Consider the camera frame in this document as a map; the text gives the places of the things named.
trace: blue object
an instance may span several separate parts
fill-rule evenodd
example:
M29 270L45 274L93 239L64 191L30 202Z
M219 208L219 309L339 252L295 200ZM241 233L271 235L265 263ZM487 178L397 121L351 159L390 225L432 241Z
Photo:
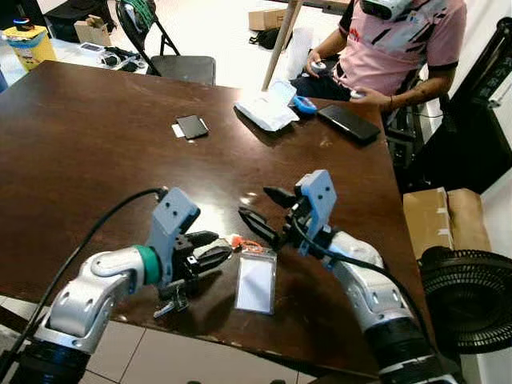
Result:
M7 85L6 78L3 77L2 69L0 68L0 92L3 92L7 88L9 88L9 86Z
M330 214L338 196L329 171L316 170L301 178L295 188L300 188L301 196L310 201L311 217L308 222L307 235L314 238L318 232L329 222ZM298 249L302 256L308 254L309 245L303 241Z
M173 188L157 205L151 220L150 238L146 246L160 258L162 280L165 286L173 281L173 252L176 237L184 234L201 210L179 188Z
M316 114L317 107L308 98L294 96L294 105L304 114Z
M29 18L16 18L13 20L13 24L18 30L23 30L23 27L30 26L30 19Z
M7 39L7 44L12 46L13 48L35 48L45 38L45 36L46 32L43 31L40 34L38 34L35 38L31 38L30 40Z

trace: game controller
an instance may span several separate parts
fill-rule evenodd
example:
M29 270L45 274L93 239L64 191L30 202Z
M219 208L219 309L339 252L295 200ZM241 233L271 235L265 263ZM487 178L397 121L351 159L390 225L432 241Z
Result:
M318 72L320 72L321 70L324 70L325 68L327 68L326 64L323 63L323 62L312 62L311 63L311 69L313 70L313 72L315 72L316 74L318 74Z
M359 99L359 98L364 98L364 97L366 96L366 94L364 94L363 92L361 92L361 93L360 93L360 92L357 92L356 90L352 90L352 91L350 92L350 96L351 96L352 98L357 98L357 99Z

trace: robotic arm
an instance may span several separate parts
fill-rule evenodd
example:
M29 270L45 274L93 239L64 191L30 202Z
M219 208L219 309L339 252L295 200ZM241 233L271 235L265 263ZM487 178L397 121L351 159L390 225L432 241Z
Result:
M55 298L20 357L11 382L71 383L82 378L115 305L144 285L155 284L160 299L172 294L171 283L185 280L194 288L200 273L215 268L230 247L209 249L201 257L193 250L218 238L213 232L184 234L200 209L178 188L172 189L153 212L145 246L101 252L88 258L76 279Z
M379 272L383 261L376 249L328 225L337 198L329 173L307 174L295 185L294 194L272 187L264 191L289 209L284 234L243 207L242 220L274 247L292 242L301 255L312 254L340 281L378 362L381 382L456 383L414 323L401 290L386 272Z

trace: white card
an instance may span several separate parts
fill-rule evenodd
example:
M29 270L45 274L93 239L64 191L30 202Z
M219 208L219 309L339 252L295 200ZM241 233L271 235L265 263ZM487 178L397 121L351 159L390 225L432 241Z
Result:
M274 264L269 260L240 258L238 295L235 307L271 314L274 290Z
M183 133L183 130L179 126L179 124L173 124L172 128L173 128L174 134L176 135L177 138L184 138L185 137L185 134Z

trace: white wall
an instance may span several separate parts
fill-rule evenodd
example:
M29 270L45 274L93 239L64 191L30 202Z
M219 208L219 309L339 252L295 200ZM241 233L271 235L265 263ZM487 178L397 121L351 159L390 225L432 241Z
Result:
M511 0L466 0L467 4L467 25L464 35L464 45L459 60L454 84L450 90L450 96L453 96L459 88L464 78L470 72L473 64L489 42L491 36L496 31L497 22L505 16L512 15ZM512 105L512 95L509 93L506 100L508 105ZM437 100L427 103L427 113L429 116L439 116L442 114ZM496 111L500 121L512 121L512 111L507 108L500 108ZM424 139L427 141L430 136L441 125L441 118L432 118L430 120L431 132L424 131ZM512 128L506 132L508 138L512 138Z
M56 6L60 6L64 2L66 2L66 0L38 0L39 8L41 8L42 14L45 14Z
M496 22L505 16L512 16L510 0L466 0L466 3L468 27L453 90L460 85L495 32ZM502 106L495 113L512 146L512 91L502 102ZM512 258L512 170L482 195L482 203L493 251ZM476 361L478 368L467 372L467 376L471 376L467 377L469 384L512 382L511 348L492 354L480 354ZM479 372L480 377L470 372Z

